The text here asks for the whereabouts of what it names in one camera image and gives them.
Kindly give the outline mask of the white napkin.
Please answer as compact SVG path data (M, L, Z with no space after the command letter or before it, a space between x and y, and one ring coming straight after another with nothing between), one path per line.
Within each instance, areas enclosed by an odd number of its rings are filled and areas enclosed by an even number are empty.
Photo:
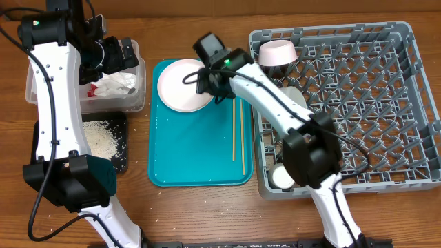
M129 94L134 90L136 75L126 72L116 72L114 74L103 74L97 82L91 84L97 86L96 96L113 96Z

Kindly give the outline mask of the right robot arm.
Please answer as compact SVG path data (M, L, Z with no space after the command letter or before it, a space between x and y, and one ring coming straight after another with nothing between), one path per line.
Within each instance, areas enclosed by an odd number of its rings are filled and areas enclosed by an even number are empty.
M196 93L208 93L216 103L239 97L270 122L282 140L282 164L295 183L313 198L324 227L326 247L368 247L354 221L344 192L340 141L365 149L339 135L326 112L301 107L274 85L243 49L229 51L209 32L193 45L203 62L194 72Z

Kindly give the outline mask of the pink bowl with rice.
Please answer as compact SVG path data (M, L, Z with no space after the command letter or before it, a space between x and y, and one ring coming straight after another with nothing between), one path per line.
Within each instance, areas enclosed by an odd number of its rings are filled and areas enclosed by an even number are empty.
M262 66L280 66L294 62L298 58L291 41L275 40L259 47L258 64Z

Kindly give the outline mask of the red foil wrapper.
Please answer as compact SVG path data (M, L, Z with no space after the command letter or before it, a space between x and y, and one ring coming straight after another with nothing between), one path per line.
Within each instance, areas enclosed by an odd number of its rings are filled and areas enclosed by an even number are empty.
M96 89L97 89L97 86L90 84L90 89L88 90L88 93L87 93L88 97L95 97L96 96L96 94L95 94Z

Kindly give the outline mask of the black waste tray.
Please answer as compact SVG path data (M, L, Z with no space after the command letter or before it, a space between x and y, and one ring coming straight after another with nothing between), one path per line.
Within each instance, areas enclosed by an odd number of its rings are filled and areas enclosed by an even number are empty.
M37 147L23 178L45 183L61 179L97 179L115 192L116 174L127 160L126 117L106 114L103 120L82 121L79 112L51 114L38 121Z

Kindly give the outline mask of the white cup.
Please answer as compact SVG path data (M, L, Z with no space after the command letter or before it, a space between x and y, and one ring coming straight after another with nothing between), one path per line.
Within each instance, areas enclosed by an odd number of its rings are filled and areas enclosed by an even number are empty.
M276 163L268 173L269 182L279 189L290 189L294 186L294 179L288 174L282 163Z

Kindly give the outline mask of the teal serving tray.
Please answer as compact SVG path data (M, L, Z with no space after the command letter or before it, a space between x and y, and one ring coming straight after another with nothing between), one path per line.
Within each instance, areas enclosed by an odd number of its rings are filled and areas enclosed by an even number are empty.
M236 99L236 160L232 161L232 100L210 102L183 113L166 106L158 95L161 72L172 63L158 63L152 75L148 177L159 187L242 185L253 174L252 110L243 101L245 175L242 174L240 99Z

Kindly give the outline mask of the pile of rice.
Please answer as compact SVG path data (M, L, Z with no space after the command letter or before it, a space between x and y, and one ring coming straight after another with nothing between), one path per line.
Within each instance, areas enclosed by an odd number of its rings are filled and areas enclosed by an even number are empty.
M111 126L110 121L88 121L83 123L85 137L93 156L122 160L124 155L123 138L117 130L119 126Z

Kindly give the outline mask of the clear plastic waste bin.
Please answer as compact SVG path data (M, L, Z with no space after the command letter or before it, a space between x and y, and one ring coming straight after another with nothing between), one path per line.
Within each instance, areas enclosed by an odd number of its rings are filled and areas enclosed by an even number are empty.
M119 48L132 48L139 65L124 69L124 73L135 76L134 88L127 94L88 97L90 85L79 84L80 53L72 45L59 46L58 43L37 45L31 54L34 55L41 67L30 59L28 83L33 83L37 91L30 102L38 105L38 112L43 116L50 115L50 100L43 72L52 79L51 86L54 95L55 113L57 116L67 114L94 112L135 112L142 110L145 103L145 64L139 52L138 43L130 38L119 41Z

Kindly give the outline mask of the pink round plate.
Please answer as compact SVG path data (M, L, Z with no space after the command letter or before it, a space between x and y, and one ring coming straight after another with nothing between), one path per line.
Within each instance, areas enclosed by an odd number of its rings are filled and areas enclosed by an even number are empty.
M160 74L157 90L162 102L177 112L195 112L213 99L208 93L198 94L196 84L184 84L183 78L203 68L196 59L181 59L168 65Z

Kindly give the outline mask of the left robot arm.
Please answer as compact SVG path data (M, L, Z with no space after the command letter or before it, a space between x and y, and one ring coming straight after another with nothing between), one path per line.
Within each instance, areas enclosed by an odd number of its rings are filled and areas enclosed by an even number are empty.
M103 17L86 19L83 7L65 0L23 9L12 42L30 60L39 114L37 147L23 177L38 199L87 220L108 247L149 247L116 197L113 164L90 151L79 96L80 86L135 68L139 59L129 38L107 37Z

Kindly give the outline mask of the grey-white bowl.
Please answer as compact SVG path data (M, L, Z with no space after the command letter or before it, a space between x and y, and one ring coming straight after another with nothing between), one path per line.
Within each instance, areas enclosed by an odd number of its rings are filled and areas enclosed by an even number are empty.
M302 95L302 92L298 90L296 87L294 86L282 87L280 91L286 96L288 96L296 104L300 105L303 108L307 108L307 103L304 96Z

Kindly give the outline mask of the grey dishwasher rack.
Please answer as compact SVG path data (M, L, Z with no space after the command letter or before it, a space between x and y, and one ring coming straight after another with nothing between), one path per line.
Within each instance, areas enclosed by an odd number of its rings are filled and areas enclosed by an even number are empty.
M440 185L440 117L413 30L403 21L254 30L249 51L294 44L298 58L265 73L292 86L341 136L347 193L430 190Z

